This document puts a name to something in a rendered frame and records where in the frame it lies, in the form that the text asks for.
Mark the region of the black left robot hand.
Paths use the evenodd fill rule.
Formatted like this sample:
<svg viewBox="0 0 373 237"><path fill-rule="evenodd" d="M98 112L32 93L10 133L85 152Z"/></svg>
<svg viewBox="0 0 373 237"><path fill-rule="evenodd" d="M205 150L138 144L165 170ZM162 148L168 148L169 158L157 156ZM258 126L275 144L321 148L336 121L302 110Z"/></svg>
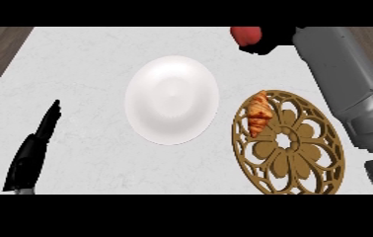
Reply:
<svg viewBox="0 0 373 237"><path fill-rule="evenodd" d="M48 143L62 117L60 101L54 100L40 123L38 129L25 138L10 163L3 191L31 191L40 178Z"/></svg>

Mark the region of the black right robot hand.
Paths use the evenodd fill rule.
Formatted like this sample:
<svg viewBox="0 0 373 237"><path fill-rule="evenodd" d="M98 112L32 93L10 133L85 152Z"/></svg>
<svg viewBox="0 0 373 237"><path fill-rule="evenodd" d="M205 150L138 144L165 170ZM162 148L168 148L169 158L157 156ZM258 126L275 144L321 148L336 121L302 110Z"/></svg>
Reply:
<svg viewBox="0 0 373 237"><path fill-rule="evenodd" d="M261 39L255 44L240 46L239 49L250 54L265 55L278 45L292 45L293 36L303 27L261 27Z"/></svg>

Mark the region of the red bell pepper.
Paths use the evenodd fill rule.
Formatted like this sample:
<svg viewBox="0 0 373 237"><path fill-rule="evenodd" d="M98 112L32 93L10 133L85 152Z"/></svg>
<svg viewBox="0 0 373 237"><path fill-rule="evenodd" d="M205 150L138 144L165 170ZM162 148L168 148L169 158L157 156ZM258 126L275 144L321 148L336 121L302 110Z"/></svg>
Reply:
<svg viewBox="0 0 373 237"><path fill-rule="evenodd" d="M262 37L259 27L231 27L230 34L240 46L256 44Z"/></svg>

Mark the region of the white round plate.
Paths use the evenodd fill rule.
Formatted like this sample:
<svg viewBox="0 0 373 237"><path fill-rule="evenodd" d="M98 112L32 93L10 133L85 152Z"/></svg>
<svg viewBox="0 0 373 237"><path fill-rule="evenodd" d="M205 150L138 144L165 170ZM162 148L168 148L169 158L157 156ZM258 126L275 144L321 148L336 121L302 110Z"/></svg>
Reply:
<svg viewBox="0 0 373 237"><path fill-rule="evenodd" d="M172 55L137 71L125 92L127 120L153 143L175 145L206 130L218 109L218 87L206 67Z"/></svg>

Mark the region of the brown openwork round placemat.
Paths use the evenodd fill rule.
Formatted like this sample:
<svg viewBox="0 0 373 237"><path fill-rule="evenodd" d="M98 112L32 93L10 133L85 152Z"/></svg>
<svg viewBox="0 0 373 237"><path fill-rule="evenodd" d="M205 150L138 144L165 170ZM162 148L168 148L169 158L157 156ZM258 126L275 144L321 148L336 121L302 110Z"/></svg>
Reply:
<svg viewBox="0 0 373 237"><path fill-rule="evenodd" d="M247 105L231 123L237 164L264 194L333 194L343 178L342 144L324 114L296 94L265 90L272 118L255 138L247 129Z"/></svg>

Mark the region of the golden brown croissant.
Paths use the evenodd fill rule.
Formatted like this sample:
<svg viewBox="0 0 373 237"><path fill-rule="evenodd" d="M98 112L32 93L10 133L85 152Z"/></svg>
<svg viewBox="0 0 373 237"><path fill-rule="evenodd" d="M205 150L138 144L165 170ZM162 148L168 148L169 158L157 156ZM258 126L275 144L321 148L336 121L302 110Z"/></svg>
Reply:
<svg viewBox="0 0 373 237"><path fill-rule="evenodd" d="M247 129L252 138L264 131L271 118L267 91L262 90L253 95L247 105Z"/></svg>

